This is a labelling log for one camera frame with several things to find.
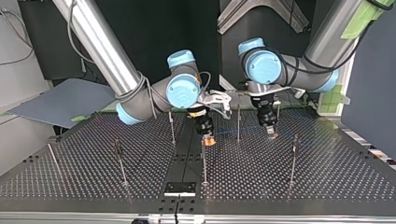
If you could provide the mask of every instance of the dark wall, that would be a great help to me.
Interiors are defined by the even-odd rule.
[[[396,159],[396,9],[374,22],[355,56],[342,121]]]
[[[220,0],[221,8],[225,8],[229,2],[230,0]],[[312,24],[316,0],[297,0],[296,3]],[[238,45],[254,37],[262,37],[267,46],[276,48],[281,53],[302,56],[308,47],[310,33],[296,34],[269,7],[251,9],[221,37],[221,73],[235,87],[245,79],[239,62]]]
[[[218,0],[96,3],[134,66],[151,82],[169,76],[166,59],[170,54],[191,49],[199,69],[213,74],[210,86],[218,87]],[[20,6],[45,78],[81,77],[80,59],[70,47],[66,22],[57,8],[50,1],[20,2]],[[102,79],[94,65],[90,68]]]

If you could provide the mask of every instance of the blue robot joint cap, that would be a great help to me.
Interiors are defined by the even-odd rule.
[[[190,108],[198,101],[200,83],[191,74],[180,74],[172,78],[166,87],[169,103],[180,109]]]
[[[190,50],[183,49],[183,50],[180,50],[178,52],[171,54],[168,57],[167,61],[168,61],[169,68],[173,68],[173,67],[179,66],[183,63],[195,62],[195,58],[192,55],[192,52]]]

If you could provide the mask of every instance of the gray panel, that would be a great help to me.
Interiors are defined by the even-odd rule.
[[[255,112],[244,111],[239,145],[236,116],[212,116],[218,142],[207,151],[206,187],[200,181],[202,163],[196,160],[200,137],[184,114],[175,114],[176,148],[167,115],[126,126],[115,114],[103,114],[79,124],[54,146],[62,175],[44,149],[1,176],[0,212],[172,214],[177,208],[180,215],[396,217],[396,173],[310,110],[283,110],[276,140],[268,140]],[[289,189],[295,133],[302,151]],[[121,185],[112,153],[116,137],[126,149],[128,189]],[[177,153],[186,153],[185,160]],[[180,177],[173,168],[183,166]],[[180,178],[197,182],[197,196],[164,198],[166,182]]]
[[[342,121],[355,133],[396,158],[394,85],[396,10],[384,14],[370,28],[358,48]]]
[[[77,124],[73,118],[89,116],[114,100],[114,91],[110,87],[70,78],[8,112],[70,129]]]

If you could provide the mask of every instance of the black cable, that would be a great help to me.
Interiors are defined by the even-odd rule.
[[[20,63],[20,62],[22,62],[22,61],[28,59],[32,54],[33,54],[33,49],[30,49],[29,54],[26,55],[25,57],[23,57],[23,58],[21,58],[21,59],[18,59],[18,60],[16,60],[16,61],[13,61],[13,62],[0,63],[0,66],[1,66],[1,65],[6,65],[6,64],[12,64],[12,63]]]
[[[390,11],[393,9],[393,3],[390,4],[390,6],[385,6],[384,4],[382,4],[376,0],[367,0],[367,2],[369,2],[371,5],[381,8],[382,10],[385,10],[385,11]]]
[[[292,22],[292,20],[293,20],[293,12],[294,12],[294,9],[295,9],[295,6],[296,5],[296,0],[293,0],[293,2],[291,3],[291,9],[290,9],[290,17],[289,17],[289,26],[290,26],[290,36],[291,36],[291,32],[293,32],[292,30],[293,30],[293,27],[292,27],[292,25],[291,25],[291,22]]]
[[[285,63],[288,67],[291,67],[291,68],[293,68],[293,69],[295,69],[297,71],[305,72],[305,73],[309,73],[309,74],[326,74],[326,73],[330,73],[330,72],[333,72],[333,71],[337,70],[338,68],[344,66],[352,58],[352,56],[355,54],[356,50],[358,49],[358,46],[361,44],[361,41],[363,40],[363,38],[367,34],[367,32],[370,29],[370,26],[373,24],[373,22],[374,21],[370,21],[369,22],[369,24],[367,25],[366,29],[364,29],[363,33],[361,34],[361,37],[359,38],[359,41],[356,44],[355,48],[350,52],[350,54],[346,57],[346,59],[343,62],[341,62],[340,64],[336,65],[335,67],[325,67],[325,66],[313,63],[310,60],[306,60],[308,63],[311,63],[315,67],[320,68],[320,69],[324,69],[324,71],[309,71],[309,70],[301,69],[299,67],[296,67],[296,66],[286,62],[283,59],[283,57],[281,56],[281,54],[279,52],[277,52],[276,50],[275,50],[275,54],[279,57],[279,59],[282,61],[282,63]]]
[[[314,106],[319,109],[318,104],[314,101],[314,98],[311,96],[311,94],[309,94],[308,91],[305,92],[306,95],[308,95],[308,98],[311,99],[310,101],[312,102],[312,104],[314,104]]]
[[[298,60],[297,57],[294,57],[294,60],[296,61],[296,67],[299,67],[300,60]],[[294,70],[293,77],[291,78],[290,82],[288,83],[288,86],[291,86],[291,84],[293,84],[294,80],[297,78],[297,73],[298,73],[298,71]]]

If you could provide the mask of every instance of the end effector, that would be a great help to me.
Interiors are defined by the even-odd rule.
[[[261,38],[254,38],[238,46],[242,68],[246,77],[247,92],[251,103],[258,109],[261,126],[277,123],[273,110],[273,84],[294,87],[312,92],[331,90],[337,82],[339,72],[308,72],[307,63],[300,58],[282,55],[264,46]]]
[[[170,77],[120,98],[117,104],[120,119],[132,125],[154,114],[169,111],[172,107],[187,109],[194,118],[198,134],[208,145],[214,145],[213,120],[207,113],[207,106],[222,104],[223,112],[230,113],[231,97],[219,91],[206,92],[201,87],[200,73],[191,51],[178,51],[169,56],[167,62],[172,72]]]

